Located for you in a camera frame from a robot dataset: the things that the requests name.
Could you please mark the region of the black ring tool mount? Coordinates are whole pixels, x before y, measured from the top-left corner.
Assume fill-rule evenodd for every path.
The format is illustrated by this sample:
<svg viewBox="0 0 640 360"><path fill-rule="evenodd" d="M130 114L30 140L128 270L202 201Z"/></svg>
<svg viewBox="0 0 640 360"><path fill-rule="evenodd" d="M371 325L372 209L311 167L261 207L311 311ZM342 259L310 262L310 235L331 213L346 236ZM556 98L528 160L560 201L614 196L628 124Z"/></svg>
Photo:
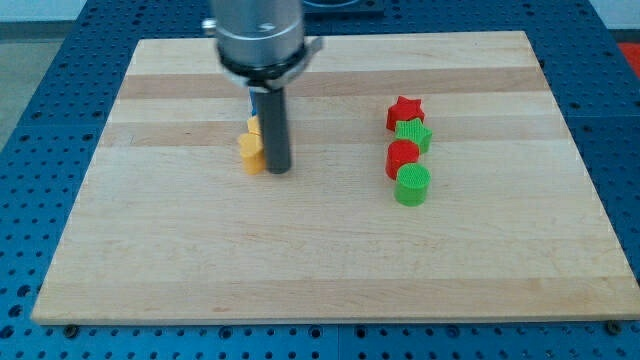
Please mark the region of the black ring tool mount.
<svg viewBox="0 0 640 360"><path fill-rule="evenodd" d="M298 78L309 66L311 59L323 49L323 37L312 38L289 58L268 66L243 65L225 55L216 47L223 73L234 84L259 93L272 92Z"/></svg>

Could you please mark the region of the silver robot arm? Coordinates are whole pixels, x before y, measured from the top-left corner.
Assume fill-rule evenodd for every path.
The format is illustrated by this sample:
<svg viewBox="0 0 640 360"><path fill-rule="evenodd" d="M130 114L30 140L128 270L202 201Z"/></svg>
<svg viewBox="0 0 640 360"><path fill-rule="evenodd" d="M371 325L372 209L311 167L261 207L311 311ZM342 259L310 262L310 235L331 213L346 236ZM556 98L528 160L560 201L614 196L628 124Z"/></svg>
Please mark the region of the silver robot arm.
<svg viewBox="0 0 640 360"><path fill-rule="evenodd" d="M305 37L300 0L211 0L201 22L216 38L226 76L249 89L264 146L266 169L283 174L292 167L286 91L324 45Z"/></svg>

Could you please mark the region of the dark grey cylindrical probe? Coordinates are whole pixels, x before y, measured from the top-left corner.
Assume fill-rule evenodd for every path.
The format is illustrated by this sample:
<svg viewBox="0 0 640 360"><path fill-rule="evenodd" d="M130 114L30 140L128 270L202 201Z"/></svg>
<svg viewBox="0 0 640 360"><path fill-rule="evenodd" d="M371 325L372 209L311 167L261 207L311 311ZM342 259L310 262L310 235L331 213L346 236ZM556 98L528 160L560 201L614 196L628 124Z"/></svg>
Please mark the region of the dark grey cylindrical probe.
<svg viewBox="0 0 640 360"><path fill-rule="evenodd" d="M285 91L283 88L255 94L266 169L284 174L292 165Z"/></svg>

